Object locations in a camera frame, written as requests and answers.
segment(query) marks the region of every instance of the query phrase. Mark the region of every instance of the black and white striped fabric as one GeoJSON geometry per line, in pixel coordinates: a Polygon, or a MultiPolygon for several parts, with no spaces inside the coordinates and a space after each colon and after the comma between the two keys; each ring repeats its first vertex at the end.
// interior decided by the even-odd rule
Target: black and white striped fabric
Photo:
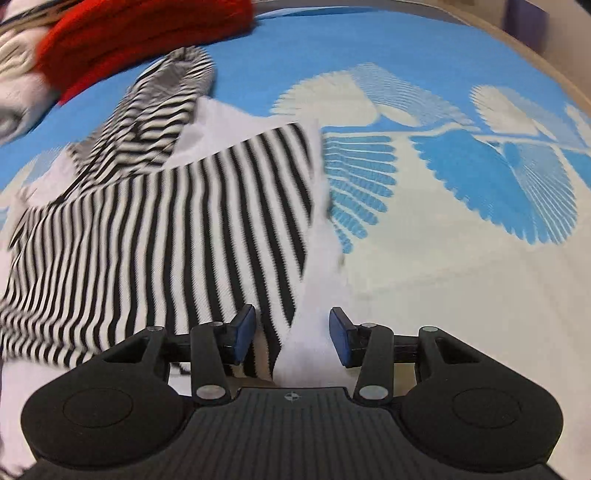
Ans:
{"type": "Polygon", "coordinates": [[[109,119],[69,147],[78,175],[60,199],[142,168],[162,167],[214,76],[212,59],[198,47],[174,50],[144,70],[109,119]]]}
{"type": "Polygon", "coordinates": [[[252,303],[262,328],[244,373],[269,378],[306,262],[311,175],[292,123],[27,209],[0,301],[3,358],[73,367],[146,326],[187,333],[252,303]]]}

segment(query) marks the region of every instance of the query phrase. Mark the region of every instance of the crosshair symbol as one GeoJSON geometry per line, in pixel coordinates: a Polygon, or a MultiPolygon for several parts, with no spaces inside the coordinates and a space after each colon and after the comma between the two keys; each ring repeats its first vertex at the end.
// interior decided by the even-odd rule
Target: crosshair symbol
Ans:
{"type": "Polygon", "coordinates": [[[290,402],[298,401],[301,397],[296,392],[289,392],[285,395],[285,399],[290,402]]]}

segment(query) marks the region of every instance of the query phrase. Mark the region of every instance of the bed sheet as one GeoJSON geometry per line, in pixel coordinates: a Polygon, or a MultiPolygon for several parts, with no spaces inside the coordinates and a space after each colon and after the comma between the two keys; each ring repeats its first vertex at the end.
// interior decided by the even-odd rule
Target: bed sheet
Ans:
{"type": "MultiPolygon", "coordinates": [[[[487,34],[407,14],[290,12],[208,51],[216,99],[320,120],[332,219],[366,312],[354,321],[403,335],[438,325],[546,387],[565,418],[550,463],[588,480],[589,118],[487,34]]],[[[20,170],[2,201],[106,118],[141,68],[0,149],[0,184],[20,170]]]]}

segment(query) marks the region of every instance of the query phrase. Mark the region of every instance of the ridged black surface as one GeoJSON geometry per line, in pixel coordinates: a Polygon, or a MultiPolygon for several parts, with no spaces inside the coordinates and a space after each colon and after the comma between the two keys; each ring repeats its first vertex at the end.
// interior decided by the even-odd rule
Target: ridged black surface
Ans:
{"type": "Polygon", "coordinates": [[[547,466],[510,473],[460,471],[432,460],[386,410],[352,403],[341,388],[245,388],[225,406],[197,410],[163,451],[108,471],[44,460],[24,480],[558,480],[547,466]]]}

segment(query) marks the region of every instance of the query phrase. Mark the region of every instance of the folded red garment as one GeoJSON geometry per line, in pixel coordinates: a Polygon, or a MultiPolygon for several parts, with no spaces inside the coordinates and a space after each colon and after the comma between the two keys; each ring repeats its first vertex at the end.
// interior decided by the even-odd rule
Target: folded red garment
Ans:
{"type": "Polygon", "coordinates": [[[37,68],[68,101],[94,83],[175,48],[244,33],[251,0],[84,0],[37,47],[37,68]]]}

